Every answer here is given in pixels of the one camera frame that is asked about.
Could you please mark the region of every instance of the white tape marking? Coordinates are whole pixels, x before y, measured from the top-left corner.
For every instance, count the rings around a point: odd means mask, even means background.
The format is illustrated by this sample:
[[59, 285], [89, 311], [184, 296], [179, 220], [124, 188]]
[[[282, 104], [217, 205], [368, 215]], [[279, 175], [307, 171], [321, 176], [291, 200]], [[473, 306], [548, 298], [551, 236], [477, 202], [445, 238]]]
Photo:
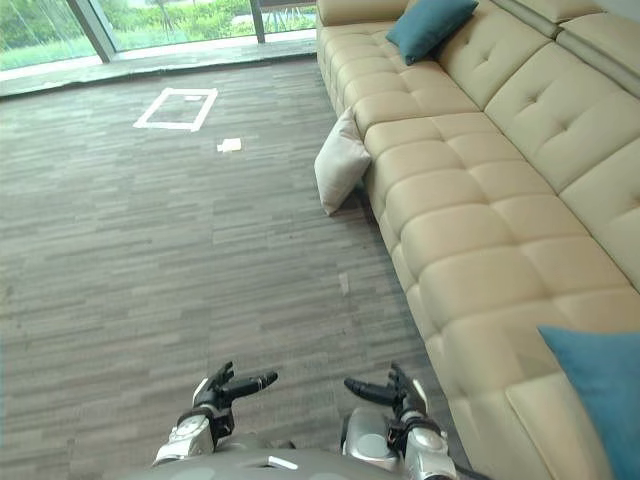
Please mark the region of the white tape marking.
[[[186, 122], [149, 122], [151, 116], [160, 108], [160, 106], [164, 103], [164, 101], [169, 97], [169, 95], [183, 95], [186, 99], [194, 100], [195, 97], [198, 99], [206, 96], [207, 99], [200, 107], [200, 111], [196, 116], [196, 119], [193, 123]], [[166, 128], [169, 130], [190, 130], [191, 132], [197, 132], [200, 130], [200, 127], [204, 123], [209, 110], [213, 106], [213, 102], [216, 101], [218, 97], [218, 89], [204, 89], [204, 88], [165, 88], [158, 98], [156, 98], [153, 103], [149, 106], [146, 112], [142, 114], [142, 116], [133, 124], [134, 128]]]
[[349, 295], [349, 275], [346, 272], [342, 272], [338, 275], [338, 280], [340, 281], [340, 290], [342, 290], [342, 296], [346, 297]]

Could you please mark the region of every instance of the white tape square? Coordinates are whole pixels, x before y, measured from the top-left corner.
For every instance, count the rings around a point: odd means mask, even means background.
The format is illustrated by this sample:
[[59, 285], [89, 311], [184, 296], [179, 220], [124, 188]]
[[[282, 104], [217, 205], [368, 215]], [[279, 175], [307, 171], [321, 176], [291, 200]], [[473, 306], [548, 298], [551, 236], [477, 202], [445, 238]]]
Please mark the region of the white tape square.
[[[151, 116], [162, 106], [170, 95], [182, 95], [189, 101], [200, 100], [202, 97], [206, 97], [206, 100], [200, 107], [198, 115], [192, 123], [187, 122], [150, 122]], [[204, 119], [207, 118], [207, 114], [213, 102], [216, 101], [218, 96], [218, 89], [204, 89], [204, 88], [165, 88], [162, 93], [156, 98], [153, 103], [147, 108], [147, 111], [133, 124], [134, 128], [166, 128], [169, 130], [189, 130], [191, 132], [197, 132], [204, 123]]]

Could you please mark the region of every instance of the pillow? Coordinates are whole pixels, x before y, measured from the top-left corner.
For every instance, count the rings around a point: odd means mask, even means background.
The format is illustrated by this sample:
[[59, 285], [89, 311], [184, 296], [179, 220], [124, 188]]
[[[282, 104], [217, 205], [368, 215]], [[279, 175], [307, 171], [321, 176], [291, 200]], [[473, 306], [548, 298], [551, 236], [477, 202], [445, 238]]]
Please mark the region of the pillow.
[[387, 40], [397, 45], [411, 65], [467, 21], [477, 5], [475, 0], [420, 0], [405, 10]]
[[640, 479], [640, 332], [538, 330], [589, 413], [616, 479]]
[[370, 163], [371, 156], [360, 140], [349, 107], [331, 129], [314, 164], [320, 201], [327, 215], [340, 208]]

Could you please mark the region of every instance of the white throw pillow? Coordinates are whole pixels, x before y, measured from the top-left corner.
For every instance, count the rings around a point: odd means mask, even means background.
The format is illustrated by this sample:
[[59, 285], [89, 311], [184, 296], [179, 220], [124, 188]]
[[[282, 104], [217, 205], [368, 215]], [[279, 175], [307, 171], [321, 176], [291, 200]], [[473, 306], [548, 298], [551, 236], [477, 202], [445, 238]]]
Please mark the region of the white throw pillow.
[[320, 201], [328, 215], [340, 208], [370, 163], [349, 107], [331, 129], [314, 165]]

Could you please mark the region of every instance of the paper scrap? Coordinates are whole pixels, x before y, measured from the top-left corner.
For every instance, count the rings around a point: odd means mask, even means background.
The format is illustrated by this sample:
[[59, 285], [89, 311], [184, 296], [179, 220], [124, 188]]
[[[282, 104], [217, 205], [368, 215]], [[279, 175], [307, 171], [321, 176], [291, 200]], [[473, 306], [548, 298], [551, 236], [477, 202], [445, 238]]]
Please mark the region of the paper scrap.
[[222, 144], [218, 145], [218, 151], [222, 153], [237, 152], [242, 150], [242, 142], [239, 138], [225, 138]]

